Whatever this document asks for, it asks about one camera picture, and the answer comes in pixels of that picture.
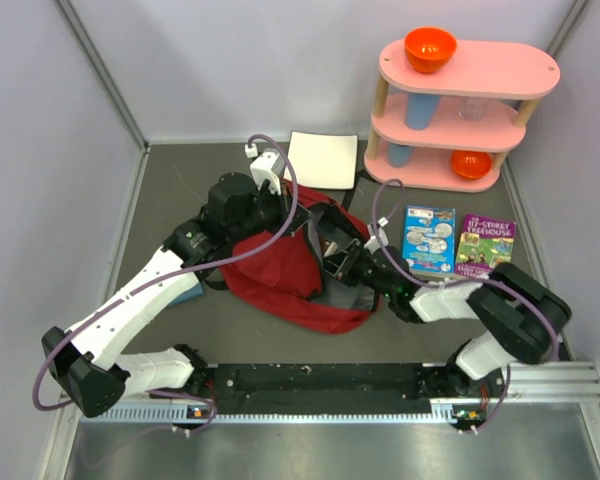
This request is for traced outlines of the red student backpack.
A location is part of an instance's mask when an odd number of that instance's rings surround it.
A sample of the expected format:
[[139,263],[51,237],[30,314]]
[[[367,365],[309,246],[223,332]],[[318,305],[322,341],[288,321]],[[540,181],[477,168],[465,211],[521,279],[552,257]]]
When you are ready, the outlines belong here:
[[245,260],[220,268],[222,279],[205,282],[244,302],[303,328],[342,334],[362,325],[379,306],[379,294],[358,283],[349,287],[326,273],[321,241],[347,246],[370,238],[367,226],[337,201],[306,186],[299,205],[311,214],[293,236]]

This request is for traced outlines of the blue comic book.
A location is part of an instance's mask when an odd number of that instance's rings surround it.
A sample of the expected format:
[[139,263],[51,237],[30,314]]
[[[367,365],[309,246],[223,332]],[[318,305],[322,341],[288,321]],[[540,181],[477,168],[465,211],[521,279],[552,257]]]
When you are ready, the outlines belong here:
[[449,276],[455,269],[456,212],[408,205],[402,256],[412,273]]

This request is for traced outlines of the blue snap wallet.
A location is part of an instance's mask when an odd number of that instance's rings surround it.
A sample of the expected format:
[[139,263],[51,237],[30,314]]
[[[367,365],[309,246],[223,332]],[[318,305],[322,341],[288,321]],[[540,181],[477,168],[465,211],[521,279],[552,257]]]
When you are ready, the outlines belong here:
[[201,284],[197,284],[196,286],[192,287],[191,289],[181,293],[179,296],[177,296],[174,300],[171,301],[171,303],[169,304],[170,307],[172,306],[176,306],[176,305],[180,305],[182,303],[191,301],[199,296],[201,296],[204,293],[203,287]]

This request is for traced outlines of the purple Treehouse book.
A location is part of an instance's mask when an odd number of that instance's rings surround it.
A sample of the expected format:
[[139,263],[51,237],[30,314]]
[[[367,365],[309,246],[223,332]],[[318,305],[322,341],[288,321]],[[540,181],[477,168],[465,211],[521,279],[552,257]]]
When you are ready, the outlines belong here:
[[517,225],[467,214],[463,220],[454,273],[464,277],[488,275],[495,267],[511,261]]

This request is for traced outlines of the yellow Brideshead Revisited book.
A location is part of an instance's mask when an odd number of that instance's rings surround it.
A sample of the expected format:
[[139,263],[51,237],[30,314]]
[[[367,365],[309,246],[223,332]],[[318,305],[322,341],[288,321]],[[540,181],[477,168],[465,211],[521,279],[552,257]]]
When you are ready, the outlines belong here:
[[324,257],[328,257],[333,255],[338,250],[338,245],[336,242],[325,240],[321,244],[321,250]]

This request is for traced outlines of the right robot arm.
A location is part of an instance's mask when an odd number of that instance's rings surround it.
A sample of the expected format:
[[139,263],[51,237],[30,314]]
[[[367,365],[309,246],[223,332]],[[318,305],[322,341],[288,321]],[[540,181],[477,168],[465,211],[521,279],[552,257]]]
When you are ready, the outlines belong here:
[[486,332],[452,356],[447,384],[467,396],[488,374],[514,362],[540,364],[558,354],[558,336],[572,317],[559,296],[505,262],[476,279],[424,283],[407,278],[406,261],[390,246],[369,249],[360,241],[328,254],[323,267],[350,287],[365,286],[387,299],[408,323],[475,319]]

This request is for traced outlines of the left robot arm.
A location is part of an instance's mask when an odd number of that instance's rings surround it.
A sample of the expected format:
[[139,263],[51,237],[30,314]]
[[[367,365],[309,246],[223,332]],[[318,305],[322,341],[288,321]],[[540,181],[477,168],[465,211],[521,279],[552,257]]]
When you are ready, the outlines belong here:
[[62,387],[88,418],[124,397],[161,391],[196,396],[206,387],[206,364],[195,350],[125,354],[127,345],[174,300],[213,270],[271,248],[309,219],[296,180],[268,173],[222,176],[198,215],[177,226],[148,263],[96,312],[42,337],[41,372]]

